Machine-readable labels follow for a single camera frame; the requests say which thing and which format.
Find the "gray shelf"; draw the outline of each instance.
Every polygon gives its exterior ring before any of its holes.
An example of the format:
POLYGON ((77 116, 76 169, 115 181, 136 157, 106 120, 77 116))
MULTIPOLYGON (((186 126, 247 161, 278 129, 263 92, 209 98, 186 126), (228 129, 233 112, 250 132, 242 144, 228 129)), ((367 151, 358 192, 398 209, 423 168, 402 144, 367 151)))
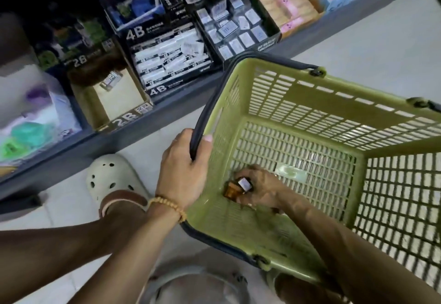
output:
MULTIPOLYGON (((356 0, 272 46, 268 52, 294 57, 392 1, 356 0)), ((16 172, 0 178, 0 200, 13 194, 22 196, 45 190, 88 167, 96 157, 117 152, 196 110, 207 103, 221 77, 222 73, 218 72, 191 82, 148 114, 113 133, 97 134, 85 130, 59 143, 16 172)))

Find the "tiled floor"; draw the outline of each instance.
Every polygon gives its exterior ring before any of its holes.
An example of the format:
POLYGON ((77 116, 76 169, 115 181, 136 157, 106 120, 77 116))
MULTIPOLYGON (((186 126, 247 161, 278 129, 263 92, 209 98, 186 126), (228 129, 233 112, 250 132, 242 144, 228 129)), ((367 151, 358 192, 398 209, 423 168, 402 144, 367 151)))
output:
MULTIPOLYGON (((325 66, 332 75, 372 88, 441 102, 441 84, 435 70, 441 57, 440 25, 441 6, 435 0, 398 0, 295 59, 325 66)), ((120 152, 132 163, 148 190, 155 190, 162 152, 183 128, 195 126, 200 112, 201 109, 120 152)), ((67 226, 97 219, 97 207, 84 182, 85 171, 82 171, 53 186, 42 193, 47 197, 44 207, 1 223, 0 230, 67 226)), ((205 248, 177 227, 167 239, 161 258, 192 255, 205 248)), ((103 261, 91 262, 19 303, 66 303, 103 261)), ((236 263, 248 278, 257 303, 279 303, 257 269, 236 263)))

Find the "black basket handle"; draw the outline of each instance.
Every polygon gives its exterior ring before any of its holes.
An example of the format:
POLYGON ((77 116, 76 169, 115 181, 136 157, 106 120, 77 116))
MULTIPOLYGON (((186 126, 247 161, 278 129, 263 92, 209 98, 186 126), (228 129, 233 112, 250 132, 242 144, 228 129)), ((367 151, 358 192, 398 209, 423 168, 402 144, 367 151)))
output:
POLYGON ((323 75, 322 70, 320 70, 317 65, 305 64, 301 62, 296 62, 295 60, 291 60, 291 59, 274 57, 273 55, 269 55, 267 53, 251 51, 236 56, 224 71, 221 82, 219 83, 213 95, 210 97, 207 104, 205 105, 204 110, 202 111, 201 116, 199 117, 198 122, 196 123, 196 127, 193 130, 193 134, 191 136, 191 141, 190 141, 190 156, 193 160, 196 158, 196 152, 198 150, 199 143, 201 142, 201 139, 203 137, 205 127, 208 123, 208 119, 210 118, 214 106, 218 102, 218 99, 222 94, 222 91, 225 88, 225 85, 227 84, 227 81, 229 80, 231 73, 233 72, 235 66, 239 62, 247 58, 258 58, 296 70, 311 70, 310 74, 317 77, 323 75))

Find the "shopping basket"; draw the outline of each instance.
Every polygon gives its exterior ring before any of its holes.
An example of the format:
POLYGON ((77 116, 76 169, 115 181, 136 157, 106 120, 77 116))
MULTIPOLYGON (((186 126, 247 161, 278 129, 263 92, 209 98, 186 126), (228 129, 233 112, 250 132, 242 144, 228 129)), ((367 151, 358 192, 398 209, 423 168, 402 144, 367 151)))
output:
POLYGON ((256 163, 439 290, 439 111, 315 65, 246 53, 194 130, 192 157, 203 134, 213 133, 214 148, 184 229, 264 270, 326 285, 323 261, 286 215, 223 197, 233 173, 256 163))

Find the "beaded bracelet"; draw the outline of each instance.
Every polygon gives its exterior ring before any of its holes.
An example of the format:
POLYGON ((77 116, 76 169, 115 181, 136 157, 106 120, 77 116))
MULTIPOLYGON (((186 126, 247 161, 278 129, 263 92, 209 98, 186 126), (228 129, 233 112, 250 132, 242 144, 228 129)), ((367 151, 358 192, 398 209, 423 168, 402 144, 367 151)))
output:
POLYGON ((171 207, 172 209, 175 209, 177 212, 179 212, 179 214, 181 215, 181 218, 179 219, 179 223, 185 222, 187 220, 187 214, 185 213, 185 211, 179 207, 176 203, 173 203, 172 201, 169 201, 163 197, 154 197, 149 201, 149 206, 152 203, 161 203, 161 204, 165 204, 168 207, 171 207))

